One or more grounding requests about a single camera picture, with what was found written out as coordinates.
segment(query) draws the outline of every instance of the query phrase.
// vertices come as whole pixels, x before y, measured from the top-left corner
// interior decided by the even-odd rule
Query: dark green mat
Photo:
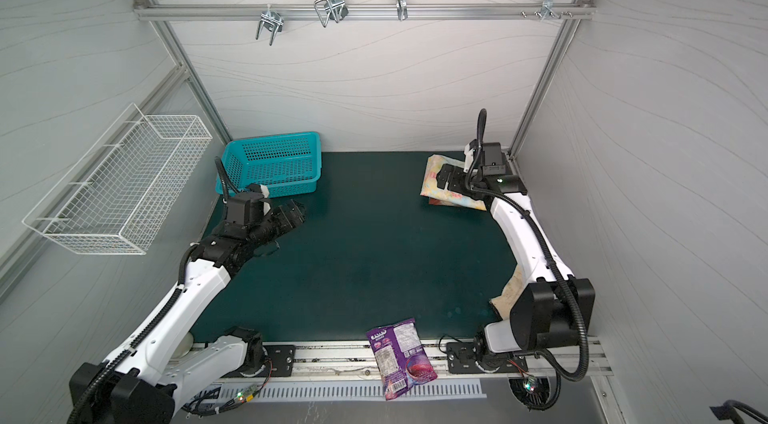
[[[243,267],[197,320],[195,339],[243,326],[267,341],[364,340],[409,317],[422,338],[462,337],[493,322],[488,299],[514,256],[490,213],[418,195],[432,154],[323,153],[317,190],[293,197],[306,223]]]

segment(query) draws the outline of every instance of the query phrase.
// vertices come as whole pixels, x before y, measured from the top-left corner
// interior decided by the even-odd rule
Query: barcode
[[[406,386],[406,380],[400,379],[397,382],[393,382],[392,384],[389,384],[389,389],[392,390],[392,392],[398,392],[400,389]]]

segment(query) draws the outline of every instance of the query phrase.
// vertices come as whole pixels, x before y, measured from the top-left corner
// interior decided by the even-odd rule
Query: perforated white strip
[[[215,402],[221,404],[248,387],[250,382],[232,382],[221,385]],[[212,384],[209,390],[219,384]],[[479,379],[436,380],[415,386],[394,402],[453,399],[485,399]],[[384,402],[380,380],[270,382],[251,402],[328,402],[328,401],[380,401]]]

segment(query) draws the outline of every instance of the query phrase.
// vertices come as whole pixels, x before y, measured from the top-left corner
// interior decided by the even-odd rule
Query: purple snack bag
[[[384,398],[393,400],[417,384],[437,379],[413,318],[366,333],[384,384]]]

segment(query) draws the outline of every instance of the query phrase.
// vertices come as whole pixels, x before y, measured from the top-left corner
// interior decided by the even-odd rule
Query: beige cloth
[[[502,319],[509,319],[509,311],[512,310],[514,303],[518,302],[518,298],[523,294],[523,289],[523,268],[522,266],[516,266],[512,277],[504,286],[502,294],[491,299],[491,304],[496,308],[496,312],[498,312]]]

